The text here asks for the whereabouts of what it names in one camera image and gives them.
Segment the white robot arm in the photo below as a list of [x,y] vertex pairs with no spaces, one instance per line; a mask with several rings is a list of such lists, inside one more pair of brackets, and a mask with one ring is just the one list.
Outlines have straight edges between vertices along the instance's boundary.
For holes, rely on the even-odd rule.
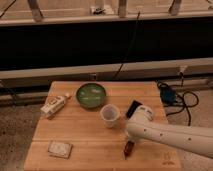
[[153,119],[150,107],[138,106],[126,124],[128,138],[133,142],[147,139],[213,159],[213,128],[163,124]]

